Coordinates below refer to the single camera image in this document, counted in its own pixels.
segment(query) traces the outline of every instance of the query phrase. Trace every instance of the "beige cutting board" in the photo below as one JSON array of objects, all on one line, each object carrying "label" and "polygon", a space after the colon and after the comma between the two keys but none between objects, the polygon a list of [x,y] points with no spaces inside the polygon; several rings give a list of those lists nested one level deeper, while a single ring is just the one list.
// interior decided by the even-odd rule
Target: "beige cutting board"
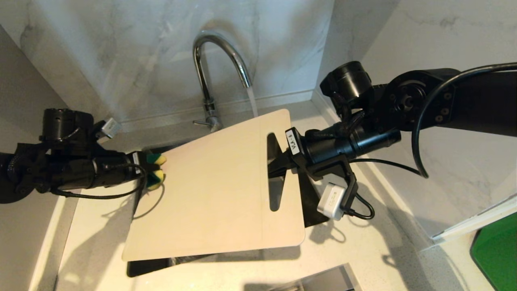
[{"label": "beige cutting board", "polygon": [[269,208],[267,135],[274,133],[284,150],[290,127],[289,111],[283,109],[164,153],[164,186],[140,200],[123,260],[301,244],[305,229],[297,174],[287,172],[280,208]]}]

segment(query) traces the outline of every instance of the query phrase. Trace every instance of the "white marble backsplash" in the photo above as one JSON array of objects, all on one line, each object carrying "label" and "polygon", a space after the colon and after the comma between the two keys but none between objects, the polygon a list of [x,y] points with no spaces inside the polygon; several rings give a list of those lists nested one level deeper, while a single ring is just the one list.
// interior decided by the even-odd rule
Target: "white marble backsplash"
[{"label": "white marble backsplash", "polygon": [[[257,98],[311,90],[333,0],[3,0],[0,24],[73,109],[121,122],[200,108],[192,43],[226,35]],[[229,58],[205,45],[218,104],[246,100]]]},{"label": "white marble backsplash", "polygon": [[[374,84],[416,69],[514,62],[515,15],[515,0],[336,1],[318,81],[352,60]],[[378,167],[429,236],[517,193],[517,138],[435,127],[420,134],[420,151],[429,179]],[[414,167],[410,133],[370,156]]]}]

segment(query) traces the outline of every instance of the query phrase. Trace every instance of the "sponge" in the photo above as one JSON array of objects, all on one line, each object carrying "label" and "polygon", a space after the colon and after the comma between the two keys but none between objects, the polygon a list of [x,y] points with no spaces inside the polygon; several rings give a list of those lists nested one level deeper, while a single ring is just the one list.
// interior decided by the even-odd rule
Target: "sponge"
[{"label": "sponge", "polygon": [[158,189],[165,180],[165,174],[162,170],[156,170],[147,174],[147,189],[150,191]]},{"label": "sponge", "polygon": [[[167,161],[167,158],[162,156],[161,154],[148,154],[147,162],[149,164],[163,165]],[[165,180],[165,174],[162,170],[156,170],[147,174],[147,184],[146,187],[150,191],[158,189],[160,185]]]},{"label": "sponge", "polygon": [[157,164],[161,166],[163,165],[163,163],[167,162],[167,158],[162,156],[161,154],[148,154],[147,162],[149,164]]}]

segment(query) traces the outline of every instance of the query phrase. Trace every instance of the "faucet spout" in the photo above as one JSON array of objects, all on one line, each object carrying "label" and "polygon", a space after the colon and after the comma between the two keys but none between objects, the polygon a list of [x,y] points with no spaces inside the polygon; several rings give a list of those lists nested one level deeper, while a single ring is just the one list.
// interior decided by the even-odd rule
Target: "faucet spout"
[{"label": "faucet spout", "polygon": [[240,81],[244,88],[251,87],[251,80],[249,78],[248,69],[240,54],[235,48],[224,38],[221,34],[213,31],[201,31],[194,40],[192,53],[194,56],[194,63],[197,71],[197,77],[201,85],[201,90],[204,95],[204,109],[207,124],[210,126],[210,131],[214,132],[222,128],[222,123],[217,116],[217,109],[214,98],[210,95],[208,85],[206,83],[205,73],[203,72],[203,66],[201,64],[201,48],[204,43],[212,42],[220,47],[232,60],[232,63],[237,69]]}]

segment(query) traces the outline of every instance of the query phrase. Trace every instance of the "cable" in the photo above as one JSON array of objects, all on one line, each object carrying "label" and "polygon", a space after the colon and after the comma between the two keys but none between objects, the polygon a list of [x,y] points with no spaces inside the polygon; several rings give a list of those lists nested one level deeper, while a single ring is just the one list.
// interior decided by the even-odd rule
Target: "cable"
[{"label": "cable", "polygon": [[425,99],[425,102],[422,107],[422,111],[418,115],[418,118],[415,122],[415,127],[413,127],[413,132],[411,133],[411,149],[413,151],[413,159],[415,160],[415,164],[418,168],[418,173],[424,178],[429,178],[429,175],[427,174],[427,171],[425,170],[422,158],[420,157],[420,148],[418,144],[418,139],[420,136],[420,129],[422,128],[422,121],[425,111],[429,108],[432,101],[438,96],[438,94],[445,89],[447,86],[450,86],[452,84],[458,83],[462,80],[465,80],[467,78],[471,78],[473,76],[481,75],[481,74],[487,74],[490,72],[498,72],[498,71],[509,71],[509,70],[517,70],[517,63],[506,63],[506,64],[497,64],[497,65],[489,65],[489,66],[482,66],[473,68],[470,70],[463,71],[459,73],[458,75],[450,78],[449,80],[446,80],[442,82],[440,85],[438,85]]},{"label": "cable", "polygon": [[129,167],[138,168],[142,172],[142,177],[140,178],[140,184],[138,185],[138,187],[136,187],[135,189],[133,189],[133,190],[131,190],[129,192],[123,193],[123,194],[106,195],[106,196],[83,195],[83,194],[72,193],[70,191],[62,191],[62,190],[59,190],[57,188],[56,189],[52,189],[50,192],[52,194],[54,194],[54,195],[65,196],[65,197],[76,197],[76,198],[106,200],[106,199],[121,198],[121,197],[127,196],[129,194],[133,194],[135,192],[143,191],[144,188],[145,188],[145,185],[147,184],[147,172],[145,171],[144,168],[142,168],[142,166],[137,165],[137,164],[123,164],[123,165],[113,166],[112,168],[129,168]]},{"label": "cable", "polygon": [[370,215],[364,215],[364,214],[361,214],[361,213],[357,213],[355,212],[354,209],[349,209],[346,214],[348,215],[351,215],[351,216],[355,216],[357,218],[360,218],[360,219],[364,219],[364,220],[370,220],[372,218],[374,218],[375,216],[375,210],[373,209],[373,206],[368,203],[368,201],[366,201],[366,199],[364,199],[361,195],[359,195],[359,193],[356,193],[356,197],[357,199],[359,199],[359,201],[361,201],[366,207],[368,207],[368,209],[370,210]]},{"label": "cable", "polygon": [[421,176],[420,172],[417,169],[413,169],[412,167],[408,167],[406,165],[402,165],[402,164],[390,162],[390,161],[385,161],[383,159],[378,159],[378,158],[357,158],[357,159],[353,159],[349,163],[351,164],[351,163],[358,163],[358,162],[373,162],[373,163],[386,164],[386,165],[390,165],[390,166],[394,166],[394,167],[399,167],[401,169],[410,171],[411,173],[415,173],[415,174]]}]

